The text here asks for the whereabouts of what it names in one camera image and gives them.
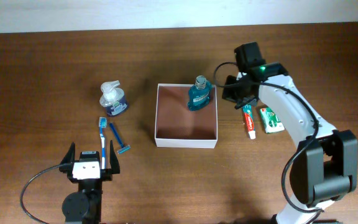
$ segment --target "white label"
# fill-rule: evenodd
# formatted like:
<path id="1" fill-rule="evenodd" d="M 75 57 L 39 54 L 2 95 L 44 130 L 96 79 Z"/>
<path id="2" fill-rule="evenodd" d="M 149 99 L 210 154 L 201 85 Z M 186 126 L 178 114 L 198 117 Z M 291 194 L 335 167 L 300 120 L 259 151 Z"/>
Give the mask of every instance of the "white label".
<path id="1" fill-rule="evenodd" d="M 82 155 L 96 154 L 96 151 L 85 151 L 82 152 Z"/>
<path id="2" fill-rule="evenodd" d="M 205 99 L 207 96 L 208 96 L 208 94 L 205 94 L 204 96 L 200 96 L 200 97 L 194 98 L 194 99 L 193 99 L 193 102 L 199 102 L 199 101 Z"/>

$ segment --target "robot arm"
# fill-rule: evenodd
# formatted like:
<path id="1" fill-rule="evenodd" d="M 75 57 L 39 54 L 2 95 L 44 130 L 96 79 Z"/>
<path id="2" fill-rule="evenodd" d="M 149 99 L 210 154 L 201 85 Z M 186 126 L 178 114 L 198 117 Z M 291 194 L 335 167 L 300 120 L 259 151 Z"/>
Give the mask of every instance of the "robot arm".
<path id="1" fill-rule="evenodd" d="M 280 63 L 266 64 L 256 42 L 244 44 L 234 52 L 240 75 L 226 79 L 223 98 L 237 103 L 236 109 L 261 100 L 280 118 L 298 151 L 304 148 L 306 140 L 315 131 L 311 113 L 299 99 L 285 90 L 263 84 L 282 86 L 294 92 L 318 120 L 316 139 L 294 160 L 291 168 L 290 183 L 294 192 L 291 202 L 304 210 L 325 209 L 355 190 L 357 139 L 352 132 L 338 131 L 323 119 L 296 89 L 292 78 Z M 331 156 L 331 160 L 324 162 L 323 154 Z M 272 223 L 309 223 L 315 215 L 299 212 L 287 204 L 284 210 L 272 218 Z"/>

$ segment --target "toothbrush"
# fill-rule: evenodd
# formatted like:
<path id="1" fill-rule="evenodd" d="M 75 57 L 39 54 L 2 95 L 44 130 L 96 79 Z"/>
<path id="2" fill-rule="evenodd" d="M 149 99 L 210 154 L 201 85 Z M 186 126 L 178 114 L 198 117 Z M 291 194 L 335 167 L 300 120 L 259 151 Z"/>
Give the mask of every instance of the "toothbrush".
<path id="1" fill-rule="evenodd" d="M 102 164 L 101 169 L 106 168 L 106 149 L 104 148 L 105 145 L 105 138 L 103 135 L 103 128 L 107 126 L 107 119 L 104 117 L 99 118 L 99 133 L 100 133 L 100 140 L 102 142 Z"/>

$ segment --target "open box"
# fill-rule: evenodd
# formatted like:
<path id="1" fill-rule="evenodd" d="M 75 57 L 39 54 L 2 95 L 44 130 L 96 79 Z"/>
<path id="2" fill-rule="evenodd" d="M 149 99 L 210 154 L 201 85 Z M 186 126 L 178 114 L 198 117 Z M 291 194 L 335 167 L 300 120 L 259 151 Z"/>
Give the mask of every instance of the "open box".
<path id="1" fill-rule="evenodd" d="M 158 84 L 154 138 L 157 147 L 213 149 L 218 141 L 216 87 L 208 105 L 198 111 L 187 107 L 190 84 Z"/>

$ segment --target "hand sanitizer bottle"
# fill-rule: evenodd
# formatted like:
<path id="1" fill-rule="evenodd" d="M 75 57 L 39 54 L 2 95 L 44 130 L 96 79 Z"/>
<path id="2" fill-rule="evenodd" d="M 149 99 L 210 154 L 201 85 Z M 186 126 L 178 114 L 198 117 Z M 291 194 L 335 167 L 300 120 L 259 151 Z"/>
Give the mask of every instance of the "hand sanitizer bottle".
<path id="1" fill-rule="evenodd" d="M 119 86 L 119 81 L 105 82 L 100 88 L 103 96 L 99 102 L 106 109 L 108 116 L 117 116 L 128 108 L 124 90 L 117 86 Z"/>
<path id="2" fill-rule="evenodd" d="M 196 78 L 196 84 L 189 90 L 189 103 L 187 107 L 189 110 L 196 111 L 209 103 L 209 91 L 212 89 L 212 85 L 207 79 L 200 75 Z"/>

